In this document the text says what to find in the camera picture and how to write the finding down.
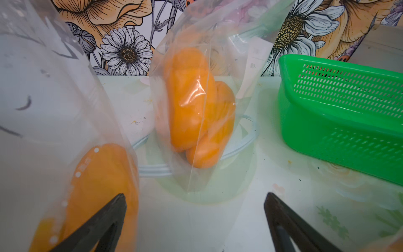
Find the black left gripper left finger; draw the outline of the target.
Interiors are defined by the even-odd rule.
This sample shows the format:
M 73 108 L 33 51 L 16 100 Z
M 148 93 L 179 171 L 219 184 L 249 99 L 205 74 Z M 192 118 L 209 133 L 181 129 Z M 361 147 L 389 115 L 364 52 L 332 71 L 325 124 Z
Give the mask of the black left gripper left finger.
M 127 211 L 126 197 L 117 194 L 70 236 L 51 249 L 52 252 L 114 252 Z

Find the clear zip-top bag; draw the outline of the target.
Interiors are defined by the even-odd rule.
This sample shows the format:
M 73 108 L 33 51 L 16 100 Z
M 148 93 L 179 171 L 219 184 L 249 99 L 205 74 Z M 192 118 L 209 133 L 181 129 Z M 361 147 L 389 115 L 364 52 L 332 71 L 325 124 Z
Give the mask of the clear zip-top bag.
M 186 192 L 218 166 L 293 1 L 191 1 L 149 73 L 163 159 Z
M 29 252 L 44 218 L 65 224 L 76 167 L 93 147 L 118 144 L 137 165 L 77 30 L 50 1 L 1 1 L 3 252 Z

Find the orange mango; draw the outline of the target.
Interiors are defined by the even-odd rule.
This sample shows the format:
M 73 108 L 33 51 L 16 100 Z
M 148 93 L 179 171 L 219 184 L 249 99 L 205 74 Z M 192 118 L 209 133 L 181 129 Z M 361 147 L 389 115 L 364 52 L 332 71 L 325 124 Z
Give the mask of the orange mango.
M 134 252 L 139 210 L 136 171 L 134 159 L 118 144 L 109 143 L 90 149 L 77 165 L 71 181 L 73 189 L 66 208 L 63 237 L 71 235 L 122 193 L 126 198 L 127 210 L 116 250 Z
M 170 140 L 177 152 L 196 146 L 213 123 L 217 87 L 209 71 L 207 57 L 194 47 L 180 48 L 165 60 Z
M 65 225 L 54 218 L 44 218 L 39 223 L 29 252 L 48 252 L 58 245 L 63 238 Z
M 198 169 L 208 169 L 218 163 L 234 130 L 236 117 L 234 93 L 223 81 L 216 81 L 216 85 L 216 118 L 197 146 L 186 151 L 188 162 Z

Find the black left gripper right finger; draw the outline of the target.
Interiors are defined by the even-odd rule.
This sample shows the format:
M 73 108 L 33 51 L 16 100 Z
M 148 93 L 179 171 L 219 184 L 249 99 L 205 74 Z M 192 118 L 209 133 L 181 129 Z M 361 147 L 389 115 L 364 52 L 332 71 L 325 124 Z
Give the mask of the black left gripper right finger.
M 269 192 L 264 212 L 276 252 L 339 252 L 340 249 L 323 237 L 286 203 Z

